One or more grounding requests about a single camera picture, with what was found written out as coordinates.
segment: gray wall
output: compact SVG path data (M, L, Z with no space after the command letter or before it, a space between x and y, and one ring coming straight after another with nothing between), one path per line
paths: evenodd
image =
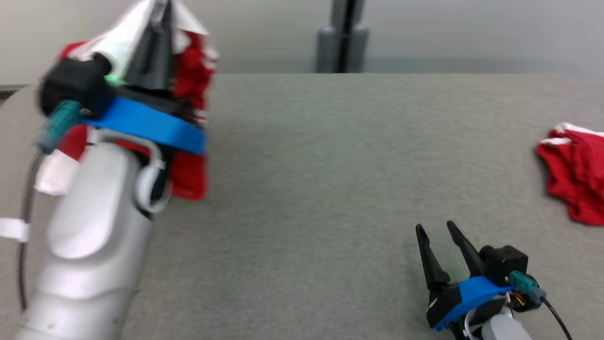
M604 1L365 0L364 71L604 75Z
M184 0L212 33L220 72L312 72L329 0ZM34 82L70 42L108 29L131 0L5 0L0 90Z

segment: red garment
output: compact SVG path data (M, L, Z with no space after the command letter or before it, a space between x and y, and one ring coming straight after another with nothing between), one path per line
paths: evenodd
M176 88L174 95L186 98L193 102L196 109L196 120L205 122L206 109L205 90L207 89L213 68L204 65L203 42L199 35L185 32L189 37L190 45L176 57ZM61 58L67 57L75 48L85 42L68 45L60 54ZM69 130L59 146L59 150L69 157L80 160L85 148L87 126L78 125ZM148 154L149 151L133 143L121 142L122 146ZM201 200L207 193L207 156L194 155L186 152L177 152L174 164L170 171L172 180L172 194L189 200Z
M570 217L604 226L604 133L561 123L537 152L550 168L547 191L567 202Z

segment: gray carpet surface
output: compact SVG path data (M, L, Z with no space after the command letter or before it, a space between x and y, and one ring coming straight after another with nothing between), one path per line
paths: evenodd
M0 215L19 213L42 119L33 89L0 110ZM602 338L604 229L545 193L534 147L559 122L604 131L604 81L498 75L219 75L210 194L157 219L123 339L452 339L430 331L414 227L453 280L446 230L511 244L575 339ZM57 199L38 195L34 283ZM15 243L0 240L0 338L18 326ZM564 339L545 308L533 339Z

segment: black cable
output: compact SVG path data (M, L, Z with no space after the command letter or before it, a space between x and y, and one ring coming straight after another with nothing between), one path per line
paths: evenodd
M550 302L547 301L547 299L544 296L541 297L541 301L547 306L547 308L550 309L551 314L553 314L554 318L556 318L556 321L560 324L560 327L562 327L562 330L564 331L564 334L567 336L567 339L568 340L573 340L573 337L570 336L570 333L568 332L568 329L564 325L564 322L562 321L562 319L558 315L558 312L556 312L556 310L550 304Z
M23 205L21 207L21 220L25 224L30 224L31 221L31 206L34 198L34 184L36 182L36 174L42 161L44 160L44 154L39 151L36 154L33 162L31 162L30 170L27 175L27 182L25 187L25 195L23 196ZM27 309L27 287L25 284L25 261L27 259L27 243L19 242L19 249L17 253L17 285L19 289L19 303L21 304L21 311L24 312Z

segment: white cable label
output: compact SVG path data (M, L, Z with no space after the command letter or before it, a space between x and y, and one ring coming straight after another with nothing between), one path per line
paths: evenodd
M0 218L0 237L27 242L30 239L30 225L18 218Z

